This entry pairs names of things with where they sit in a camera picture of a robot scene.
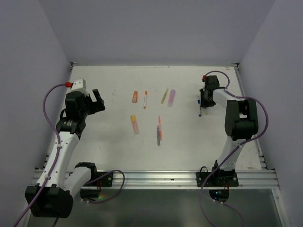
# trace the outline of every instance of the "blue pen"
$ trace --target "blue pen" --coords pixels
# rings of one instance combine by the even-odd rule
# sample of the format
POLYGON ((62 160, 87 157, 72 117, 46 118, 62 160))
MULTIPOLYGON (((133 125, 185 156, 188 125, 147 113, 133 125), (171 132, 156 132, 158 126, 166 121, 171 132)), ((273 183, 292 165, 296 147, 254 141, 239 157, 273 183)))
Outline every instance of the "blue pen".
POLYGON ((201 117, 202 116, 202 111, 201 111, 200 99, 198 99, 198 104, 199 104, 199 108, 200 108, 199 117, 201 117))

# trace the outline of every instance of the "white table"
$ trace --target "white table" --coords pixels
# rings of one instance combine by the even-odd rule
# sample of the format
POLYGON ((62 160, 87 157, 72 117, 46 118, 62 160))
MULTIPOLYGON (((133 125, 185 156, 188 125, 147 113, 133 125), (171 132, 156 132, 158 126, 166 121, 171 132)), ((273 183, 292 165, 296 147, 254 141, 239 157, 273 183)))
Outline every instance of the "white table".
MULTIPOLYGON (((223 107, 216 105, 208 108, 207 115, 198 116, 201 78, 211 70, 228 74, 229 91, 241 94, 233 67, 75 66, 70 81, 85 79, 92 97, 92 89, 97 88, 106 110, 86 118, 86 128, 69 169, 78 162, 94 162, 97 169, 107 170, 199 170, 201 166, 211 169, 226 140, 223 107), (167 87, 176 90, 172 107, 167 106, 169 93, 165 103, 160 103, 167 87), (135 90, 136 104, 132 103, 135 90), (132 114, 137 118, 138 135, 134 135, 132 128, 132 114), (163 132, 160 147, 156 134, 158 115, 163 132)), ((225 76, 213 75, 218 76, 221 86, 226 85, 225 76)), ((236 169, 261 169, 254 142, 245 145, 236 169)))

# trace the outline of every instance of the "white wall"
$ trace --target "white wall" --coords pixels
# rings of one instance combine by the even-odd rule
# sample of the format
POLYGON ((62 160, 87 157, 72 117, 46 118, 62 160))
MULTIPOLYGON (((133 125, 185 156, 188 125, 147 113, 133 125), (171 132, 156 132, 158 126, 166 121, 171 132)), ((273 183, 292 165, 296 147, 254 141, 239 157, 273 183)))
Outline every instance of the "white wall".
POLYGON ((301 0, 276 0, 240 64, 247 95, 262 100, 269 113, 260 143, 294 227, 303 226, 302 12, 301 0))
POLYGON ((230 65, 274 0, 40 2, 69 60, 82 65, 230 65))
MULTIPOLYGON (((37 0, 1 0, 0 30, 0 226, 12 226, 51 138, 42 100, 68 80, 69 62, 37 0)), ((47 102, 52 120, 63 92, 57 89, 47 102)))

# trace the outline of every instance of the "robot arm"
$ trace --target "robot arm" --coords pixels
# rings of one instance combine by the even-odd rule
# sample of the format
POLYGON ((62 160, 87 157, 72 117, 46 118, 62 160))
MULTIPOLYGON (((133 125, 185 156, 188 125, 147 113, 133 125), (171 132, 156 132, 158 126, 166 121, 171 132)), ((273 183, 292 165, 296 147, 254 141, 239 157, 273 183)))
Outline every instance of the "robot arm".
MULTIPOLYGON (((204 78, 205 87, 201 89, 201 107, 207 108, 220 104, 226 108, 225 132, 227 139, 216 164, 222 161, 240 143, 248 140, 258 132, 257 106, 254 100, 237 99, 220 87, 217 76, 204 78)), ((220 170, 234 171, 237 159, 242 150, 240 147, 221 167, 220 170)))
POLYGON ((71 155, 77 146, 85 128, 88 115, 105 110, 104 101, 97 89, 93 90, 96 102, 93 102, 86 91, 85 80, 74 81, 71 91, 65 98, 66 117, 60 117, 56 125, 61 139, 61 149, 56 165, 50 176, 47 175, 57 155, 57 138, 47 161, 43 174, 35 186, 28 186, 25 197, 28 203, 32 201, 41 185, 48 178, 41 194, 31 207, 35 217, 67 218, 71 212, 73 198, 81 187, 89 180, 95 179, 97 169, 94 163, 79 163, 75 170, 65 180, 71 155))

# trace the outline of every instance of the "orange highlighter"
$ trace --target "orange highlighter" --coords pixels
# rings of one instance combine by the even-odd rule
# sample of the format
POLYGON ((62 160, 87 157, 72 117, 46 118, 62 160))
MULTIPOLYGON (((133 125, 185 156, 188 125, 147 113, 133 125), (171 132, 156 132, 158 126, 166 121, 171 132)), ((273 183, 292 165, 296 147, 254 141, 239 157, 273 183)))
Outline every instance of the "orange highlighter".
POLYGON ((134 129, 134 133, 135 134, 139 134, 139 128, 138 128, 136 116, 135 115, 131 115, 131 120, 132 120, 132 125, 133 125, 133 129, 134 129))
POLYGON ((138 91, 134 91, 133 103, 137 103, 137 99, 138 99, 138 91))

